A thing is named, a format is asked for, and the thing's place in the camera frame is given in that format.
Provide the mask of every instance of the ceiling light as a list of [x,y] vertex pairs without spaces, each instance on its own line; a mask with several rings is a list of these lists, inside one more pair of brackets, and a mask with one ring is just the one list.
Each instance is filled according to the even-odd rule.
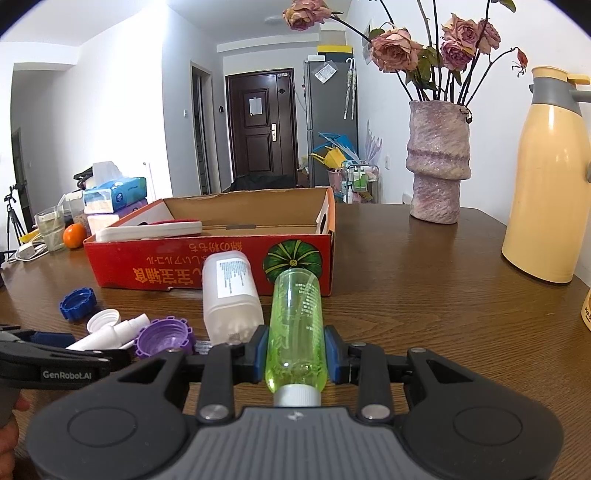
[[273,15],[265,19],[265,23],[267,25],[281,25],[283,22],[283,17],[280,15]]

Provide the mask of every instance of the doorway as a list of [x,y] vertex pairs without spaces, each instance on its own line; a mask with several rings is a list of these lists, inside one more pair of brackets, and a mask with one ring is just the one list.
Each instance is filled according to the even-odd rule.
[[193,116],[195,127],[195,151],[197,153],[197,171],[199,173],[201,195],[209,195],[212,192],[212,183],[207,161],[202,77],[199,70],[195,67],[191,67],[191,74],[193,77]]
[[296,186],[293,69],[226,77],[234,176],[256,189]]
[[22,218],[25,220],[27,232],[33,231],[33,216],[31,214],[31,203],[27,192],[27,178],[22,162],[21,129],[12,134],[12,162],[14,163],[14,176],[17,180],[18,201],[21,205]]

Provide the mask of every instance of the orange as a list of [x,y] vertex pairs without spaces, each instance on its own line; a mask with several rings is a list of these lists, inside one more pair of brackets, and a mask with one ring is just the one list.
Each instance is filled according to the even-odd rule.
[[64,243],[68,248],[78,248],[82,246],[82,242],[86,240],[86,228],[84,225],[74,223],[66,228],[64,232]]

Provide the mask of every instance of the blue tissue box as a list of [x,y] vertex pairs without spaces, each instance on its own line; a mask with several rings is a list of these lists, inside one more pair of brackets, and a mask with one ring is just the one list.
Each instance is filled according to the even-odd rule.
[[84,213],[115,213],[147,196],[146,179],[143,177],[108,181],[85,190]]

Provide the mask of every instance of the finger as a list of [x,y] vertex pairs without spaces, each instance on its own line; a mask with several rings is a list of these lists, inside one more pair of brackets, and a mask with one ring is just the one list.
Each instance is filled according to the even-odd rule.
[[14,453],[5,453],[0,455],[0,478],[12,478],[12,472],[14,471]]
[[31,403],[22,395],[18,397],[17,403],[14,405],[14,409],[18,411],[27,411],[29,408],[31,408]]
[[11,452],[18,444],[18,425],[14,415],[8,421],[8,424],[0,429],[0,455]]

